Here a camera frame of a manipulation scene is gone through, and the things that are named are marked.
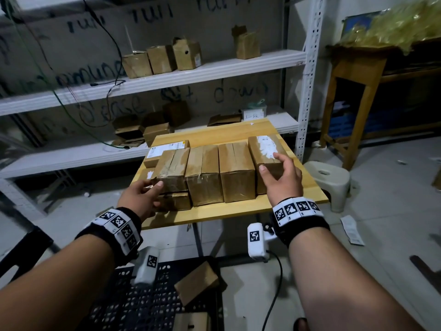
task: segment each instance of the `white metal shelf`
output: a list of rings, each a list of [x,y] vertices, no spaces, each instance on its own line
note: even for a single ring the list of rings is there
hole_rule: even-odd
[[[238,75],[277,70],[285,67],[305,64],[306,53],[295,50],[281,50],[264,53],[262,56],[248,60],[229,59],[206,63],[194,70],[174,71],[137,79],[123,78],[125,83],[114,88],[111,97],[146,92],[148,90],[166,87],[181,86],[191,83],[235,77]],[[82,85],[72,88],[79,102],[103,99],[113,84],[90,86]],[[57,94],[64,105],[75,103],[68,89],[58,89]],[[0,116],[33,111],[59,106],[58,100],[52,92],[8,97],[0,100]]]
[[[210,116],[198,116],[175,132],[206,127],[209,118]],[[299,128],[297,121],[280,107],[268,107],[267,118],[280,134],[296,132]],[[97,142],[91,143],[90,137],[71,137],[50,142],[38,152],[22,156],[0,171],[0,179],[138,158],[145,156],[147,150],[145,143],[123,150]]]

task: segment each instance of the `green cable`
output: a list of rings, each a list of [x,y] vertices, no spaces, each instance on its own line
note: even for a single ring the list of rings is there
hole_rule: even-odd
[[[108,144],[108,143],[102,141],[101,139],[97,138],[93,133],[91,133],[89,130],[87,130],[86,128],[84,128],[80,123],[78,123],[78,122],[75,120],[75,118],[72,117],[72,115],[68,112],[68,110],[66,109],[65,105],[63,104],[63,102],[61,102],[61,100],[59,99],[57,93],[55,92],[55,90],[53,89],[52,85],[51,85],[50,82],[48,81],[48,79],[47,79],[47,77],[46,77],[46,74],[43,72],[43,70],[41,69],[40,65],[38,65],[37,61],[36,61],[35,58],[34,58],[34,55],[32,54],[32,52],[30,51],[30,49],[29,49],[28,46],[26,45],[26,43],[25,43],[25,41],[24,41],[24,39],[23,39],[23,37],[22,37],[22,35],[21,35],[19,29],[17,28],[16,23],[15,23],[14,20],[12,19],[12,16],[11,16],[11,13],[10,13],[10,10],[9,10],[8,5],[6,6],[6,10],[7,10],[7,12],[8,12],[9,19],[10,19],[11,22],[13,23],[14,28],[15,28],[15,31],[16,31],[17,34],[19,35],[19,38],[20,38],[21,43],[23,44],[23,46],[26,48],[26,50],[28,51],[29,55],[31,56],[31,58],[32,58],[32,60],[33,60],[33,62],[34,62],[34,64],[35,64],[35,66],[37,67],[38,71],[40,72],[41,76],[43,77],[43,81],[46,83],[47,88],[50,89],[50,90],[52,91],[52,93],[55,95],[55,97],[57,98],[59,104],[63,107],[64,112],[66,113],[66,115],[69,116],[69,118],[72,120],[72,122],[74,122],[74,123],[80,128],[80,129],[83,129],[86,133],[89,134],[89,136],[91,136],[91,137],[94,138],[95,140],[99,141],[100,143],[102,143],[102,144],[104,144],[104,145],[107,145],[107,146],[115,147],[115,148],[117,148],[117,149],[124,149],[124,150],[129,149],[128,146],[116,146],[116,145]]]

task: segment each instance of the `wooden tabletop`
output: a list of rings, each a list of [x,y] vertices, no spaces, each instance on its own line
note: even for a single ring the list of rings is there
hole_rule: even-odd
[[[221,125],[218,127],[198,128],[194,131],[176,132],[157,136],[152,146],[189,140],[191,147],[225,144],[240,141],[247,141],[251,136],[262,136],[277,134],[277,130],[266,118],[248,122]],[[287,154],[294,159],[294,164],[302,170],[304,196],[315,200],[317,203],[328,202],[328,198],[317,186],[312,176],[306,171],[282,137],[277,134],[278,139],[286,150]],[[141,164],[132,182],[139,179],[145,166]],[[163,226],[203,222],[218,218],[235,217],[247,214],[268,212],[272,209],[266,195],[259,195],[255,200],[216,203],[209,205],[194,206],[191,210],[170,211],[168,213],[157,213],[155,217],[148,218],[142,223],[142,229],[160,228]]]

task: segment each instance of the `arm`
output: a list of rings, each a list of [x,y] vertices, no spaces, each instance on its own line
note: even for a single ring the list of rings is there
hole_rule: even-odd
[[[162,183],[146,192],[149,181],[137,181],[118,201],[143,221]],[[114,254],[104,240],[84,235],[0,290],[3,330],[73,330],[107,284],[115,268]]]
[[[259,168],[272,206],[303,196],[301,171],[289,157],[274,157],[284,164],[279,180]],[[423,330],[328,229],[310,228],[288,238],[292,271],[312,330]]]

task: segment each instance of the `white sensor device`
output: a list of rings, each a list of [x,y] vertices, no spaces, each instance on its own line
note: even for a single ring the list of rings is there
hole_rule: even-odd
[[[248,255],[256,260],[267,262],[269,260],[268,242],[277,236],[272,229],[264,231],[262,223],[252,223],[248,226]]]
[[[159,249],[154,246],[147,246],[138,251],[138,257],[132,262],[135,265],[133,274],[136,274],[136,277],[132,278],[131,284],[153,284],[158,270]]]

